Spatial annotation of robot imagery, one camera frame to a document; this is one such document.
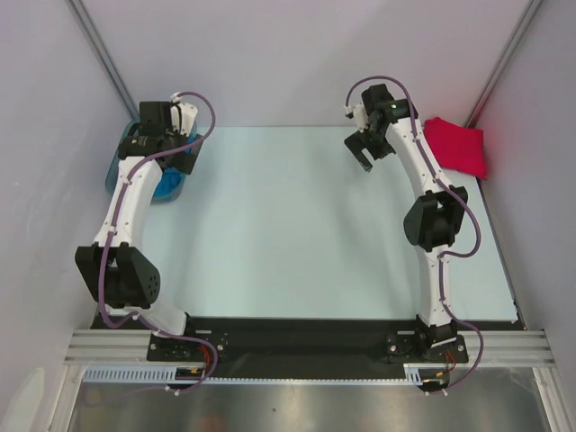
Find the dark blue t shirt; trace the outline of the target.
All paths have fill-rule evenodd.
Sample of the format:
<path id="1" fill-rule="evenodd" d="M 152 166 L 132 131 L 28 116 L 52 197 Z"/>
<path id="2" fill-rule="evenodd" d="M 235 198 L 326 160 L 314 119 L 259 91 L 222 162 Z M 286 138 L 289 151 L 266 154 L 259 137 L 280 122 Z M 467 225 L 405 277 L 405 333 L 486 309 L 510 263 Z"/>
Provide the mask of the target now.
<path id="1" fill-rule="evenodd" d="M 168 203 L 175 200 L 182 192 L 185 183 L 184 175 L 173 168 L 163 170 L 160 182 L 153 193 L 153 203 Z"/>

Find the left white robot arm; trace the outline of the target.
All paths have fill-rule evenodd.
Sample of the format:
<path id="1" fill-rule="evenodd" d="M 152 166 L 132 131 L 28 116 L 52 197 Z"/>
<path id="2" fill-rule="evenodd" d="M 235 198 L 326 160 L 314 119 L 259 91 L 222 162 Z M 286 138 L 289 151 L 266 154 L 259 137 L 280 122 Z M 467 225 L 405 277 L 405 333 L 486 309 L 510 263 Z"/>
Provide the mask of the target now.
<path id="1" fill-rule="evenodd" d="M 103 225 L 89 246 L 76 250 L 76 266 L 104 322 L 116 329 L 144 319 L 168 337 L 177 358 L 193 357 L 199 338 L 187 316 L 161 298 L 161 276 L 141 251 L 149 207 L 176 198 L 200 151 L 195 145 L 197 108 L 173 94 L 168 101 L 139 105 L 139 119 L 117 148 L 117 174 Z"/>

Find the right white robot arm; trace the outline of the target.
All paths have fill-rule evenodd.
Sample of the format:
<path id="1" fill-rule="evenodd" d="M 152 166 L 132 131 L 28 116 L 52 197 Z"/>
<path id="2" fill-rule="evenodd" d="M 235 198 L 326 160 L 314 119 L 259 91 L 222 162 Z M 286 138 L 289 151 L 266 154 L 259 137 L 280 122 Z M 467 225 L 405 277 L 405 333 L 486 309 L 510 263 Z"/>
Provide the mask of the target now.
<path id="1" fill-rule="evenodd" d="M 403 230 L 418 254 L 421 284 L 411 351 L 436 361 L 457 339 L 450 314 L 448 254 L 462 226 L 468 193 L 443 172 L 409 99 L 394 98 L 385 84 L 369 86 L 361 99 L 345 107 L 356 130 L 344 143 L 365 171 L 394 154 L 409 178 L 415 201 L 403 219 Z"/>

